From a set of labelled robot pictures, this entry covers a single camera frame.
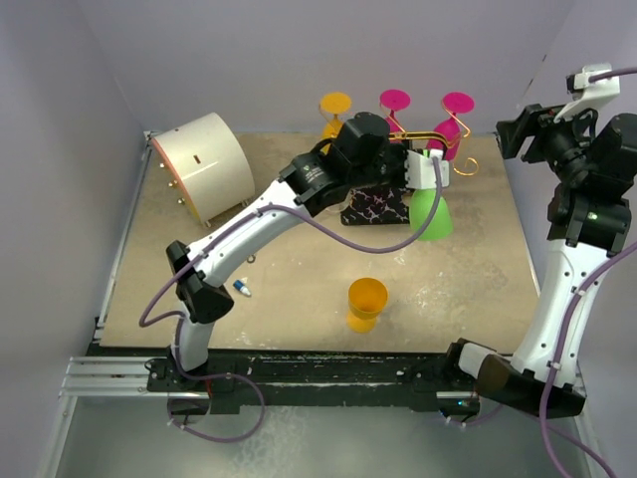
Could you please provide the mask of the pink plastic wine glass front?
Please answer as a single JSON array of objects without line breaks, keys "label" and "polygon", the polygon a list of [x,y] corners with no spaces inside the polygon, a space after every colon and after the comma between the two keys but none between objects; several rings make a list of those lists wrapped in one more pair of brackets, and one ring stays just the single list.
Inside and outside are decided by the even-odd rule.
[{"label": "pink plastic wine glass front", "polygon": [[445,159],[453,161],[463,138],[471,134],[471,130],[461,121],[459,115],[470,113],[474,107],[474,99],[463,92],[451,92],[443,97],[441,106],[448,118],[440,122],[434,129],[442,134],[448,145]]}]

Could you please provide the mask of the orange plastic wine glass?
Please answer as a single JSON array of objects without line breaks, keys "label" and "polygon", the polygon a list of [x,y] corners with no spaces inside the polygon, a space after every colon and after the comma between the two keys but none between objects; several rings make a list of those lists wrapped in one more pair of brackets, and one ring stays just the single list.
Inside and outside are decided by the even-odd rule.
[{"label": "orange plastic wine glass", "polygon": [[318,104],[318,111],[325,119],[321,138],[334,139],[340,132],[343,120],[342,116],[351,107],[351,98],[343,92],[330,92],[325,94]]},{"label": "orange plastic wine glass", "polygon": [[386,286],[374,278],[361,278],[348,289],[348,326],[360,334],[369,333],[388,302]]}]

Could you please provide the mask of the green plastic wine glass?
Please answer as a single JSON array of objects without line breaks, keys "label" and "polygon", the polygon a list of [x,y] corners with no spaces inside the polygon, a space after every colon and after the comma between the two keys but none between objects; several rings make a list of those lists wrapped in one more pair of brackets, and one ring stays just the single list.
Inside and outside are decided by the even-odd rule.
[{"label": "green plastic wine glass", "polygon": [[435,189],[412,189],[408,205],[409,225],[413,232],[420,231],[418,240],[436,241],[453,232],[453,222],[443,192],[446,188],[438,185]]}]

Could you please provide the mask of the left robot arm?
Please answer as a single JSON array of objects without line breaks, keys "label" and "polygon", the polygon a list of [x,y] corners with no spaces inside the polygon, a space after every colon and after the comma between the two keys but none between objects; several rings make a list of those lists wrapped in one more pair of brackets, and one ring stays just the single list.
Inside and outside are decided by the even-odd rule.
[{"label": "left robot arm", "polygon": [[253,203],[211,235],[172,242],[166,255],[186,312],[175,335],[170,379],[183,390],[201,385],[216,321],[234,301],[226,281],[250,256],[307,218],[342,202],[350,190],[403,186],[407,148],[389,137],[386,120],[359,113],[334,138],[295,156]]}]

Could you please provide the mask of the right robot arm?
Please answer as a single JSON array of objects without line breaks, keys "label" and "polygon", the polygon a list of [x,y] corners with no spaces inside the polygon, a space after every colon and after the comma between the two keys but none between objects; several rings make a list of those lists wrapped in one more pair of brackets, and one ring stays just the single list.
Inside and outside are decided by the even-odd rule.
[{"label": "right robot arm", "polygon": [[444,381],[499,404],[548,419],[578,415],[577,357],[606,272],[626,256],[632,214],[625,193],[636,177],[636,117],[619,114],[602,129],[584,108],[569,119],[558,107],[530,105],[497,124],[504,159],[545,162],[558,179],[543,284],[531,325],[510,357],[459,339],[447,351]]}]

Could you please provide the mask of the orange plastic wine glass front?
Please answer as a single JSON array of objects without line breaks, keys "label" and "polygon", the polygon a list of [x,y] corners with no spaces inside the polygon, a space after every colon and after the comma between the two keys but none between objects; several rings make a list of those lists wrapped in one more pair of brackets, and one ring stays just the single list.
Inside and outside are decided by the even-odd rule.
[{"label": "orange plastic wine glass front", "polygon": [[348,289],[348,326],[360,334],[369,333],[388,302],[386,286],[374,278],[361,278]]}]

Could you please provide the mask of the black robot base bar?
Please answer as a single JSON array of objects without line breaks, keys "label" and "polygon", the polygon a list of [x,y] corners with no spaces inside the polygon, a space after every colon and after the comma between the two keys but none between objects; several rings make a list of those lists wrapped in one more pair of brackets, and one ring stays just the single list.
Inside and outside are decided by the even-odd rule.
[{"label": "black robot base bar", "polygon": [[398,407],[470,423],[486,417],[471,379],[435,353],[212,349],[180,375],[162,349],[91,345],[91,358],[132,358],[142,388],[165,394],[178,414],[236,414],[243,406]]}]

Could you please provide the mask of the pink plastic wine glass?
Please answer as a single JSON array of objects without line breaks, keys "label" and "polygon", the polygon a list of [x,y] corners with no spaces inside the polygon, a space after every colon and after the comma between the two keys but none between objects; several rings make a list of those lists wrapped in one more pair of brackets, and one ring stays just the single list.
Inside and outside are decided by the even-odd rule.
[{"label": "pink plastic wine glass", "polygon": [[463,92],[451,92],[443,97],[441,106],[448,118],[440,122],[434,129],[442,134],[448,145],[445,159],[453,161],[463,138],[471,134],[471,130],[461,121],[459,115],[470,113],[474,107],[474,99]]},{"label": "pink plastic wine glass", "polygon": [[392,133],[404,133],[405,129],[397,118],[397,114],[406,110],[411,104],[410,96],[403,90],[385,90],[379,96],[379,106],[385,113],[385,119]]}]

